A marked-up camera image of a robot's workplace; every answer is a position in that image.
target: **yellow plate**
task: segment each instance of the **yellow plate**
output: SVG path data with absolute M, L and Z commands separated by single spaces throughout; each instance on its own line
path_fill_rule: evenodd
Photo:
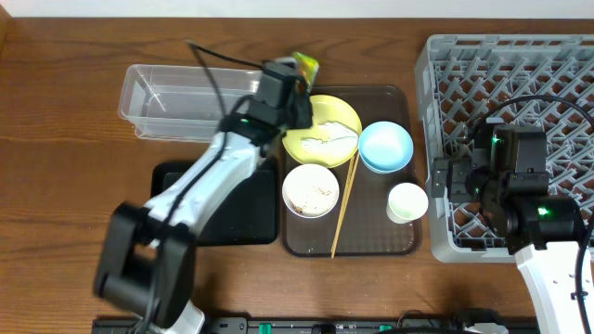
M 326 168 L 333 168 L 345 163 L 356 153 L 357 145 L 348 154 L 345 151 L 338 152 L 338 154 L 328 152 L 321 154 L 304 151 L 302 140 L 314 138 L 328 141 L 329 131 L 319 127 L 320 124 L 326 122 L 339 122 L 361 135 L 363 128 L 359 116 L 353 107 L 334 96 L 311 96 L 309 100 L 312 102 L 314 125 L 309 129 L 287 131 L 287 135 L 282 139 L 282 144 L 289 155 L 300 163 L 316 163 Z

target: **white bowl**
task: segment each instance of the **white bowl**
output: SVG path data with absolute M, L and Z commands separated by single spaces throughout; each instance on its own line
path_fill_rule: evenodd
M 328 168 L 316 164 L 293 169 L 282 184 L 285 205 L 303 218 L 318 218 L 330 212 L 339 195 L 336 176 Z

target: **chopsticks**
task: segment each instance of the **chopsticks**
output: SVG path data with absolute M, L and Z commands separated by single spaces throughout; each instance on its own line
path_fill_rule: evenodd
M 349 162 L 349 172 L 346 175 L 346 183 L 344 184 L 344 194 L 342 194 L 341 212 L 338 215 L 338 225 L 336 226 L 336 233 L 334 234 L 334 241 L 332 242 L 332 259 L 336 252 L 336 246 L 338 245 L 338 237 L 341 234 L 342 221 L 344 220 L 344 213 L 346 212 L 346 205 L 349 203 L 349 197 L 351 196 L 351 188 L 353 187 L 353 181 L 355 180 L 356 165 L 359 163 L 359 152 L 351 158 Z

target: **wooden table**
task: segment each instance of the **wooden table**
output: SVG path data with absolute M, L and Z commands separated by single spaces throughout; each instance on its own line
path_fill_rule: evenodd
M 392 84 L 406 94 L 426 177 L 413 66 L 436 33 L 594 33 L 587 20 L 14 19 L 0 62 L 0 331 L 87 333 L 118 311 L 91 294 L 110 213 L 149 198 L 152 169 L 204 145 L 139 140 L 117 109 L 135 63 L 193 65 L 191 37 L 259 61 L 300 50 L 319 84 Z M 215 58 L 213 66 L 234 67 Z M 533 316 L 511 264 L 404 258 L 304 260 L 280 243 L 198 250 L 193 301 L 210 315 L 395 318 L 489 307 Z

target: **clear plastic container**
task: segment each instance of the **clear plastic container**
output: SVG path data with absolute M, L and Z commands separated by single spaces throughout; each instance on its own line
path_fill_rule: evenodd
M 260 71 L 211 72 L 227 111 L 260 83 Z M 203 68 L 133 65 L 123 83 L 120 116 L 135 125 L 139 138 L 209 142 L 222 112 Z

